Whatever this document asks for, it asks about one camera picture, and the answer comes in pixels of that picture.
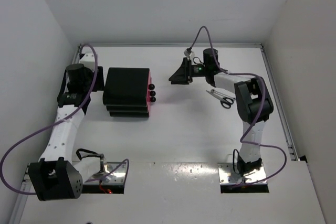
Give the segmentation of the pink drawer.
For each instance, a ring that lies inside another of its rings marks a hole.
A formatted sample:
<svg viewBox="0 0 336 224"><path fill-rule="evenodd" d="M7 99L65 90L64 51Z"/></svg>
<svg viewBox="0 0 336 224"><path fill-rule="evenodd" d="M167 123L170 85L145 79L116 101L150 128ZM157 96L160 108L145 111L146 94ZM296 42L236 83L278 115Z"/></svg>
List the pink drawer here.
<svg viewBox="0 0 336 224"><path fill-rule="evenodd" d="M151 73L149 72L149 76L148 76L148 90L154 90L154 89L155 89L155 85L153 84Z"/></svg>
<svg viewBox="0 0 336 224"><path fill-rule="evenodd" d="M148 111L151 110L151 106L156 102L156 97L149 97L148 100Z"/></svg>
<svg viewBox="0 0 336 224"><path fill-rule="evenodd" d="M149 93L149 94L150 94L150 96L151 96L151 97L154 97L154 96L156 96L156 92L155 92L154 90L150 91L150 93Z"/></svg>

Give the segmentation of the black handled scissors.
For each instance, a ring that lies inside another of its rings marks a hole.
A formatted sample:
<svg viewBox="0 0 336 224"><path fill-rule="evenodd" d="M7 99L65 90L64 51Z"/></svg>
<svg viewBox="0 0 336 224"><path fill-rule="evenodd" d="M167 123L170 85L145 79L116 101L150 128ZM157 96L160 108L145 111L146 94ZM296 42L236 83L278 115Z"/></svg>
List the black handled scissors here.
<svg viewBox="0 0 336 224"><path fill-rule="evenodd" d="M236 100L235 98L218 92L215 89L206 90L206 92L212 95L214 98L218 99L221 106L225 109L230 109Z"/></svg>

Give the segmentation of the black drawer cabinet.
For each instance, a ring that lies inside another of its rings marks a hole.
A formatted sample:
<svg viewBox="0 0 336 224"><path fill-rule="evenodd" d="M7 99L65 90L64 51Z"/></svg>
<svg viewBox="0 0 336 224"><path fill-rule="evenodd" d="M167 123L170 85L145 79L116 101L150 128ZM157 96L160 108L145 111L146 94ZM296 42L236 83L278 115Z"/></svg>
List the black drawer cabinet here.
<svg viewBox="0 0 336 224"><path fill-rule="evenodd" d="M150 114L149 68L111 67L102 102L111 117L148 118Z"/></svg>

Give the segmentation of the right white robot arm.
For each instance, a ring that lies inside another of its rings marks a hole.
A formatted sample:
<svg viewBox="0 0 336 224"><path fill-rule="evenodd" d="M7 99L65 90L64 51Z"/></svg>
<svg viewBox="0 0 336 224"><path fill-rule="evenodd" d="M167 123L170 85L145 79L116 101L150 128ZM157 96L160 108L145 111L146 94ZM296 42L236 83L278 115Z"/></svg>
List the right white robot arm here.
<svg viewBox="0 0 336 224"><path fill-rule="evenodd" d="M245 175L260 169L260 153L263 129L274 105L262 77L250 73L229 73L219 67L218 51L203 50L203 62L192 63L194 52L191 48L184 51L181 66L169 78L171 84L190 84L193 78L204 77L214 88L223 89L235 95L237 111L243 122L242 143L238 151L236 172Z"/></svg>

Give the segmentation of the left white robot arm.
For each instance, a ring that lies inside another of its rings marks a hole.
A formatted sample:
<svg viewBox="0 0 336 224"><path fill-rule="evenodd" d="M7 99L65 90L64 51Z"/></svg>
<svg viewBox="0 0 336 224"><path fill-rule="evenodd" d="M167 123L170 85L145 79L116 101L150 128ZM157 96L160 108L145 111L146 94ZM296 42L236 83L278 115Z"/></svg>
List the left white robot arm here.
<svg viewBox="0 0 336 224"><path fill-rule="evenodd" d="M89 90L104 88L103 68L90 69L82 63L66 67L57 97L56 121L48 145L38 162L30 163L28 175L40 201L77 199L91 178L107 173L104 155L86 151L72 162L72 151L81 121L91 101Z"/></svg>

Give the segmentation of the pink top drawer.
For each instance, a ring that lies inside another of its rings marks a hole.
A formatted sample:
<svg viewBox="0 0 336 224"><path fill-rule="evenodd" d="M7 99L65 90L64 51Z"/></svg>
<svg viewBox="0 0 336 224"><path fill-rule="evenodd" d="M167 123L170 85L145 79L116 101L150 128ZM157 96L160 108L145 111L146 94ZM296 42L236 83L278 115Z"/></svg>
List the pink top drawer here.
<svg viewBox="0 0 336 224"><path fill-rule="evenodd" d="M155 89L155 85L153 84L151 73L149 72L149 76L148 76L148 90L154 90L154 89Z"/></svg>

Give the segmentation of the pink bottom drawer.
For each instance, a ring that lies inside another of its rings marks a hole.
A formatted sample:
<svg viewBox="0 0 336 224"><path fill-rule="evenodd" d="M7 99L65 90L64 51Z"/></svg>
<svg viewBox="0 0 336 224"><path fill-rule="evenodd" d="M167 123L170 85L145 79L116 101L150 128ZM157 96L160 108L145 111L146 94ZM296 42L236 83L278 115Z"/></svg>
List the pink bottom drawer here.
<svg viewBox="0 0 336 224"><path fill-rule="evenodd" d="M156 97L149 97L148 100L148 111L151 110L151 106L156 102Z"/></svg>

